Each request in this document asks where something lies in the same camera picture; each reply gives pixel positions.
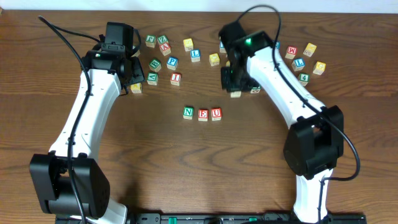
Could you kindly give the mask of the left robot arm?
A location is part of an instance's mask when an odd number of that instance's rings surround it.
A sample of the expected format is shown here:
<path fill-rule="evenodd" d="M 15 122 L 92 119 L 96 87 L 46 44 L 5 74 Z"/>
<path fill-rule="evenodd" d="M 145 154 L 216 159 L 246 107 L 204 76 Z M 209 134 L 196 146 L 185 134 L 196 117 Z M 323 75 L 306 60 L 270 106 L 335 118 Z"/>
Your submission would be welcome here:
<path fill-rule="evenodd" d="M 145 80 L 133 45 L 137 36 L 130 25 L 108 22 L 96 45 L 77 56 L 80 87 L 68 119 L 49 152 L 32 156 L 29 170 L 40 207 L 56 223 L 127 223 L 127 206 L 111 199 L 98 154 L 116 98 Z"/>

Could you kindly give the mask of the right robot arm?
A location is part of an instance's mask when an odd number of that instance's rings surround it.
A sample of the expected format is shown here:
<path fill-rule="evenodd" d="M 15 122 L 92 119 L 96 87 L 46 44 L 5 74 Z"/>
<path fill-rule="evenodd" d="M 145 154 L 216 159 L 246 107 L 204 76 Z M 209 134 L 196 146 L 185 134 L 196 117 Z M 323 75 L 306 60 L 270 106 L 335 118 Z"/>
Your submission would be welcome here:
<path fill-rule="evenodd" d="M 295 216 L 316 223 L 327 215 L 326 193 L 337 160 L 343 155 L 343 113 L 327 108 L 297 80 L 263 31 L 245 33 L 238 21 L 226 24 L 219 38 L 230 65 L 221 69 L 229 93 L 263 88 L 282 114 L 289 132 L 283 153 L 296 175 Z"/>

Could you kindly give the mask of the red I block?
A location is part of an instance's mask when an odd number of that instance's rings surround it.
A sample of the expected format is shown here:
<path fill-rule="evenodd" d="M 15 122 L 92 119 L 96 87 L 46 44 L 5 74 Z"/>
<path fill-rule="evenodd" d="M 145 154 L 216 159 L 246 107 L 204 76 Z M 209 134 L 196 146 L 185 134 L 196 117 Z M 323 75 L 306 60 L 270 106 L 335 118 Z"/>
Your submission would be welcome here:
<path fill-rule="evenodd" d="M 175 86 L 180 86 L 182 75 L 180 73 L 172 73 L 170 77 L 170 83 Z"/>

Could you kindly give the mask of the green R block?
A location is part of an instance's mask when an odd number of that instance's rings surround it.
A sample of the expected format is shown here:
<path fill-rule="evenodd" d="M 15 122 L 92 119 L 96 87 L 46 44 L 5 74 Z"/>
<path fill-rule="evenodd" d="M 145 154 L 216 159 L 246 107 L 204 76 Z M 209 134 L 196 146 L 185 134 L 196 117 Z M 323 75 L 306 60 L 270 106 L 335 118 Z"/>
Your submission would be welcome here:
<path fill-rule="evenodd" d="M 232 91 L 230 93 L 230 97 L 232 97 L 232 98 L 240 98 L 241 97 L 241 91 Z"/>

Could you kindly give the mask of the red U block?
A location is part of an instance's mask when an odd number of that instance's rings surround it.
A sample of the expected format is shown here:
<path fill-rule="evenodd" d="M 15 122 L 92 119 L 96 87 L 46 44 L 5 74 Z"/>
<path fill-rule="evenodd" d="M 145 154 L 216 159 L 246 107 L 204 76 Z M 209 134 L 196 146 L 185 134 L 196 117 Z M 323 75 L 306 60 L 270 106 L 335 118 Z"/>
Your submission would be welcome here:
<path fill-rule="evenodd" d="M 211 110 L 211 120 L 212 121 L 219 121 L 221 119 L 222 119 L 221 108 L 213 108 Z"/>

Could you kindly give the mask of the red E block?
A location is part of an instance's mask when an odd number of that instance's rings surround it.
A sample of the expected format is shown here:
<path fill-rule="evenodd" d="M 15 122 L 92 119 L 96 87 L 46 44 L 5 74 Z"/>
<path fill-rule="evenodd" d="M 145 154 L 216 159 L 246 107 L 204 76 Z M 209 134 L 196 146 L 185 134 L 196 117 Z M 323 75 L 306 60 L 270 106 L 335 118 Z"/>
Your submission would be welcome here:
<path fill-rule="evenodd" d="M 208 121 L 209 112 L 206 109 L 198 110 L 198 120 L 199 121 Z"/>

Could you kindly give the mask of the green N block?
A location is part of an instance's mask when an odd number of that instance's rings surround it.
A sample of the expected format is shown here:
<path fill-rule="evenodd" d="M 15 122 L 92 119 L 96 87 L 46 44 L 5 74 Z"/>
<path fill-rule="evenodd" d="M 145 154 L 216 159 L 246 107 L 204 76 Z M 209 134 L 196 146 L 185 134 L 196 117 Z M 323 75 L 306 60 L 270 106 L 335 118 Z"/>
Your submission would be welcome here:
<path fill-rule="evenodd" d="M 183 118 L 184 119 L 193 119 L 194 108 L 185 106 L 183 109 Z"/>

